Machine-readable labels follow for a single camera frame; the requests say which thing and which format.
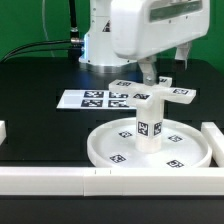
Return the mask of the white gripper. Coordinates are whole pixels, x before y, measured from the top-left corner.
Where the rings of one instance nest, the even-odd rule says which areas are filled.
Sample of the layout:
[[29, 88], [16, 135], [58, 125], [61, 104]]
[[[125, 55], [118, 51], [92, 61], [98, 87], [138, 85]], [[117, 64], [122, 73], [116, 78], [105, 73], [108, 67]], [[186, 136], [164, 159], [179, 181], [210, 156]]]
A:
[[112, 48], [120, 58], [140, 59], [146, 85], [156, 83], [156, 57], [152, 55], [176, 47], [175, 60], [187, 68], [191, 41], [205, 36], [209, 23], [210, 0], [111, 2]]

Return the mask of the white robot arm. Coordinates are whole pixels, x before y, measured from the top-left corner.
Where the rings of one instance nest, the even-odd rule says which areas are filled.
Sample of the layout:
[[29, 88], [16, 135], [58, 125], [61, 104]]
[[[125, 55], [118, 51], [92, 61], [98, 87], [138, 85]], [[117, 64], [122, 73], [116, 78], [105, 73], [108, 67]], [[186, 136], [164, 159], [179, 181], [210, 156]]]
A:
[[99, 73], [139, 67], [158, 82], [156, 55], [174, 48], [186, 62], [192, 41], [207, 34], [210, 0], [90, 0], [90, 28], [80, 65]]

